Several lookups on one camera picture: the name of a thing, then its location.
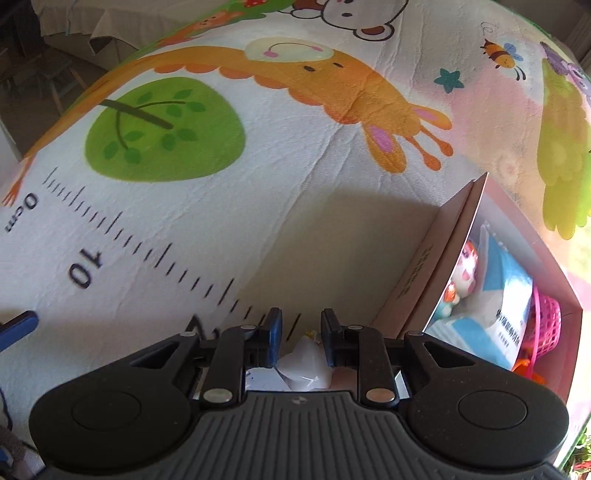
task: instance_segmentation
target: white plastic bag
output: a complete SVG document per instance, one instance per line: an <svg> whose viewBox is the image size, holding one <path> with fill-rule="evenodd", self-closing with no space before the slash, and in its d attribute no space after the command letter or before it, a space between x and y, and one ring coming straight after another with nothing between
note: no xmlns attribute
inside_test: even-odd
<svg viewBox="0 0 591 480"><path fill-rule="evenodd" d="M307 392L330 387L332 369L326 363L324 350L307 335L300 338L292 353L279 359L276 368L292 391Z"/></svg>

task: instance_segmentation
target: blue tool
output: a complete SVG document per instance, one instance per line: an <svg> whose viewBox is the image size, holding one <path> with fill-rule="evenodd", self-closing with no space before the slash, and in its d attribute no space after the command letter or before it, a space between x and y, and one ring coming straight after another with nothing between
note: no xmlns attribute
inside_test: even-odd
<svg viewBox="0 0 591 480"><path fill-rule="evenodd" d="M35 312L21 313L4 325L0 324L0 352L26 337L39 325L39 317Z"/></svg>

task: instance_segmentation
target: box flap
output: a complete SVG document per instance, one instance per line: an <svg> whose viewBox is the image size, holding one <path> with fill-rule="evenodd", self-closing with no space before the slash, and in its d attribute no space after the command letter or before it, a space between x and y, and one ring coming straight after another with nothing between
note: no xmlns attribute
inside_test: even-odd
<svg viewBox="0 0 591 480"><path fill-rule="evenodd" d="M437 268L437 263L447 247L460 216L462 218L469 216L469 223L472 224L472 219L478 207L478 202L472 205L473 198L475 195L479 198L485 181L486 175L483 175L477 181L471 181L440 208L427 231L427 235L418 247L410 266L406 269L388 301L372 323L372 326L380 330L385 337L396 338L402 331L408 330L406 325L409 317L421 300L421 292L426 289L427 284L430 282L431 273ZM466 213L468 203L472 205L472 213ZM435 304L437 304L449 276L450 274L447 276L443 287L440 288L439 293L437 293ZM418 330L423 330L424 327L425 325L422 325Z"/></svg>

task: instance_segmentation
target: play mat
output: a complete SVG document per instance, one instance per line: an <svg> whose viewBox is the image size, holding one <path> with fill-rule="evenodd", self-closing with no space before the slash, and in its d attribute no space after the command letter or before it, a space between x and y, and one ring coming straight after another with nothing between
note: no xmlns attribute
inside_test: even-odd
<svg viewBox="0 0 591 480"><path fill-rule="evenodd" d="M325 307L369 323L484 171L586 288L590 103L567 55L490 0L236 1L138 52L2 192L1 320L41 319L2 354L15 431L49 388L194 315L213 335L281 307L285 349Z"/></svg>

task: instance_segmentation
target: cardboard box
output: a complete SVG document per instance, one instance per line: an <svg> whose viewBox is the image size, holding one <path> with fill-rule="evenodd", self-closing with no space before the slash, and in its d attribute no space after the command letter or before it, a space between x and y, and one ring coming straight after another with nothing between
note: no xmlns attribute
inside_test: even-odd
<svg viewBox="0 0 591 480"><path fill-rule="evenodd" d="M488 174L470 182L445 203L410 266L372 326L389 338L424 330L447 286L472 228L487 221L533 278L540 293L560 303L560 341L535 364L535 372L566 404L579 350L583 308L550 250L503 189Z"/></svg>

